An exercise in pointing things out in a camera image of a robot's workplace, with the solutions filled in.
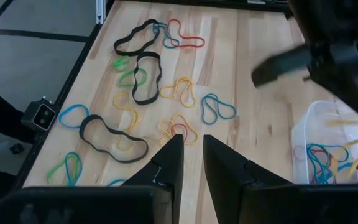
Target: wooden tabletop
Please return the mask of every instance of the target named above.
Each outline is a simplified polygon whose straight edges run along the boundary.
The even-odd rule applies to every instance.
[[[196,107],[185,108],[180,103],[180,93],[185,85],[181,86],[176,98],[160,97],[147,106],[134,103],[130,96],[131,88],[118,87],[122,73],[115,72],[112,67],[112,63],[119,58],[112,45],[149,18],[165,23],[171,18],[179,19],[184,35],[198,35],[205,39],[205,46],[198,49],[167,49],[162,45],[163,35],[160,35],[156,43],[148,48],[162,58],[160,86],[171,85],[180,76],[193,80],[198,101]],[[178,24],[173,24],[170,32],[173,37],[179,38]],[[137,34],[131,43],[123,45],[122,49],[138,49],[152,35],[150,27]],[[133,115],[116,108],[112,101],[118,93],[128,93],[129,105],[140,116],[139,124],[131,134],[144,138],[150,146],[150,153],[139,162],[120,164],[85,144],[79,138],[78,130],[65,128],[56,122],[24,187],[46,185],[47,172],[71,151],[77,152],[83,161],[83,172],[77,185],[107,185],[117,178],[127,179],[161,148],[163,132],[158,128],[158,122],[181,113],[197,130],[200,138],[195,145],[185,146],[180,222],[217,223],[203,171],[203,135],[212,134],[246,158],[292,180],[292,127],[311,102],[333,99],[324,89],[303,81],[307,71],[294,72],[258,90],[252,84],[250,73],[255,65],[268,55],[302,41],[296,22],[286,21],[281,13],[116,1],[62,109],[81,103],[90,109],[91,114],[101,115],[111,128],[125,130]],[[134,66],[135,58],[132,57],[129,68]],[[140,66],[149,73],[146,84],[136,93],[137,99],[144,100],[156,91],[157,67],[154,60],[147,58],[140,62]],[[211,126],[203,124],[200,101],[208,93],[233,104],[237,108],[237,116],[232,120],[218,119]],[[186,95],[186,100],[191,103],[189,95]],[[65,117],[65,122],[80,124],[83,118],[84,112],[76,110]],[[212,113],[208,112],[207,119],[212,118]],[[95,146],[108,149],[119,157],[133,156],[143,147],[136,144],[129,151],[118,150],[115,147],[116,137],[110,135],[98,121],[89,124],[86,137]],[[187,141],[194,139],[194,133],[189,132]],[[52,185],[66,184],[64,170],[60,170],[53,177]]]

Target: plastic container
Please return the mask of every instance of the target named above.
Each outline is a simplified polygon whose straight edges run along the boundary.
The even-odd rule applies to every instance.
[[[292,129],[292,163],[293,163],[293,181],[296,184],[311,184],[314,176],[314,169],[310,160],[306,156],[306,146],[311,143],[322,145],[344,145],[352,139],[348,137],[342,126],[327,126],[327,122],[334,119],[343,119],[340,107],[334,102],[315,101],[310,104],[309,109],[299,123]],[[339,147],[327,147],[329,153],[334,153]],[[315,153],[316,157],[325,164],[327,162],[326,154]],[[344,163],[353,162],[353,156],[349,153],[349,158]],[[346,170],[340,172],[336,182],[338,184],[348,184],[358,182],[357,172],[351,178],[342,178]]]

